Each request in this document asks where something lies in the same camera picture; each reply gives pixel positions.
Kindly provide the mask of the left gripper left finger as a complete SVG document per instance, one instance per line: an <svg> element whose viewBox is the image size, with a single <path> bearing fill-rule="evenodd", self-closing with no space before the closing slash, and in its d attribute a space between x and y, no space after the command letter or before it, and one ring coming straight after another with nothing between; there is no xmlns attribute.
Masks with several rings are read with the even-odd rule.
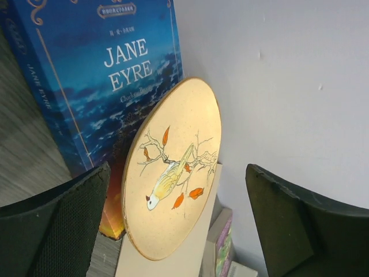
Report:
<svg viewBox="0 0 369 277"><path fill-rule="evenodd" d="M86 276L110 175L103 163L1 207L1 276Z"/></svg>

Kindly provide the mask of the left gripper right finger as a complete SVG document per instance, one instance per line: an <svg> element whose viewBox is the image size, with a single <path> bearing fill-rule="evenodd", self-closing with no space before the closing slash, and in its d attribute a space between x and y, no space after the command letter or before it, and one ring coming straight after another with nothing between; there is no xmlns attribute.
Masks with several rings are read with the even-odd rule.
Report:
<svg viewBox="0 0 369 277"><path fill-rule="evenodd" d="M246 186L269 276L368 276L368 210L256 164Z"/></svg>

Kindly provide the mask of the beige bird plate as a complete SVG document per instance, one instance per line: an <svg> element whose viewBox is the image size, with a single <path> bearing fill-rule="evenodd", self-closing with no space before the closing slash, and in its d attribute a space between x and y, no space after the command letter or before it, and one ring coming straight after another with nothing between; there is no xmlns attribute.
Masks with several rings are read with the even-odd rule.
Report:
<svg viewBox="0 0 369 277"><path fill-rule="evenodd" d="M215 178L221 115L210 85L174 86L140 126L122 176L126 234L148 260L171 255L199 220Z"/></svg>

